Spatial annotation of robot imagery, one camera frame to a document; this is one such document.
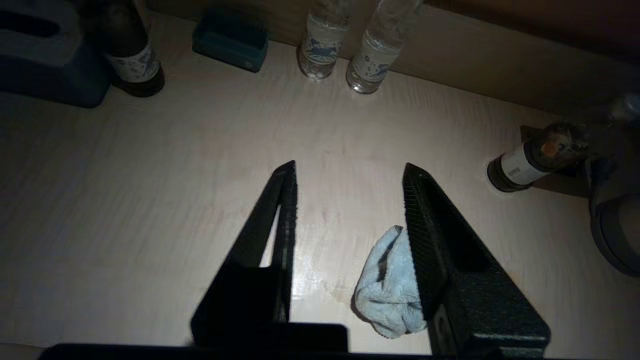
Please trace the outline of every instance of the white bottle label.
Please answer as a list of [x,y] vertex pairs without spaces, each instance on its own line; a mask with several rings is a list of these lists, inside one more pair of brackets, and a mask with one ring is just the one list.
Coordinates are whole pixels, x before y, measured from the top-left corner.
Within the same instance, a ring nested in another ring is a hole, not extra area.
[[348,29],[348,27],[330,27],[315,17],[307,17],[307,37],[302,43],[302,53],[309,61],[318,65],[335,62],[342,39]]
[[366,81],[382,81],[398,54],[399,51],[384,53],[365,40],[360,52],[353,58],[353,70]]
[[548,174],[548,172],[540,171],[529,164],[527,156],[524,154],[524,144],[514,151],[502,155],[500,164],[509,180],[519,185],[531,184]]
[[151,80],[160,69],[160,61],[158,61],[153,48],[151,48],[151,40],[138,53],[133,56],[124,58],[105,54],[107,60],[124,81],[130,83],[144,83]]

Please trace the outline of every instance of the tabletop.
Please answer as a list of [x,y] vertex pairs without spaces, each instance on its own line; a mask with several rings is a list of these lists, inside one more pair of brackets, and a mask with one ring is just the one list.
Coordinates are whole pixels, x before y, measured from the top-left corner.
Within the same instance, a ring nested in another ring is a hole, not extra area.
[[342,323],[352,352],[428,354],[351,310],[375,241],[404,225],[404,165],[427,170],[552,331],[547,357],[640,354],[640,282],[611,267],[586,199],[503,194],[488,162],[558,117],[390,73],[315,82],[274,42],[253,74],[191,51],[194,22],[151,13],[159,94],[87,110],[0,94],[0,343],[191,343],[189,319],[271,172],[296,160],[291,320]]

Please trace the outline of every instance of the water bottle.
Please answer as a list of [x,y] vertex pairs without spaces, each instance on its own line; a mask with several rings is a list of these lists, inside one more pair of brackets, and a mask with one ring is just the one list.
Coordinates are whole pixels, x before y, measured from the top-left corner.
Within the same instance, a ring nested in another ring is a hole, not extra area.
[[422,0],[380,0],[362,37],[360,51],[347,69],[355,92],[371,94],[400,54]]
[[331,74],[349,30],[353,0],[317,0],[307,15],[307,31],[298,49],[298,66],[312,79]]

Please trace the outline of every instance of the brown glass bottle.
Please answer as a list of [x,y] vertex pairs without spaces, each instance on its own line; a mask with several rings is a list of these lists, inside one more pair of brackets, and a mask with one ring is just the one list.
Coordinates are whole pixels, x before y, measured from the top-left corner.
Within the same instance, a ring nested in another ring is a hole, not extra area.
[[496,189],[516,192],[535,180],[588,156],[605,155],[613,129],[640,119],[640,95],[627,94],[608,106],[597,106],[555,122],[520,146],[495,158],[487,176]]
[[74,0],[88,41],[104,53],[113,84],[147,97],[164,87],[164,72],[132,0]]

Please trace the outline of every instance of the microfiber cloth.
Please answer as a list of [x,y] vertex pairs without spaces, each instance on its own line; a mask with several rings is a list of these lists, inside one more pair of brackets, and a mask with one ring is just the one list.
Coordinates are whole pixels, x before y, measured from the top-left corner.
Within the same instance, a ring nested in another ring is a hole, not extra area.
[[355,307],[386,338],[426,328],[409,236],[401,226],[391,227],[371,250],[356,287]]

